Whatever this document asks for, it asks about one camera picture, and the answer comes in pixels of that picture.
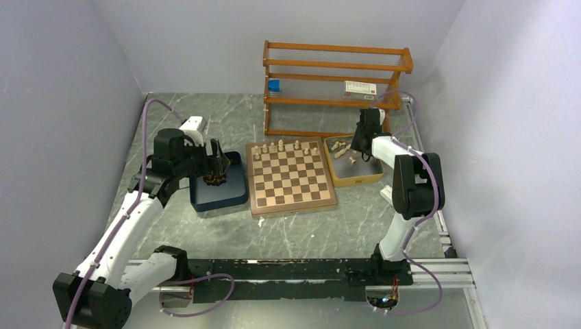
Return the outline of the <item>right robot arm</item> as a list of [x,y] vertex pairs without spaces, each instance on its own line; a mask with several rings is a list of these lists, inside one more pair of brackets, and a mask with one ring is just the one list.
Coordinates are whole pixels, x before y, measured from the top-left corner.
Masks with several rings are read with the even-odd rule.
[[433,217],[445,205],[441,157],[407,146],[383,131],[385,113],[379,108],[360,110],[351,149],[363,161],[379,160],[393,170],[387,201],[395,214],[386,236],[371,257],[370,276],[385,284],[397,273],[407,271],[407,246],[419,224]]

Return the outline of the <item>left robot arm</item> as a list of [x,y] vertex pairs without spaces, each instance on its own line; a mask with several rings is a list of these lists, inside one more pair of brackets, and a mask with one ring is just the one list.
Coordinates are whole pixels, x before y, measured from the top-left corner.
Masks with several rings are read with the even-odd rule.
[[177,128],[160,130],[153,153],[143,151],[120,211],[90,255],[73,273],[60,273],[53,292],[64,327],[122,328],[133,306],[152,288],[190,284],[193,279],[186,251],[169,246],[154,250],[151,258],[131,273],[125,272],[133,249],[147,226],[157,218],[184,178],[225,182],[231,161],[219,140],[204,142],[192,132]]

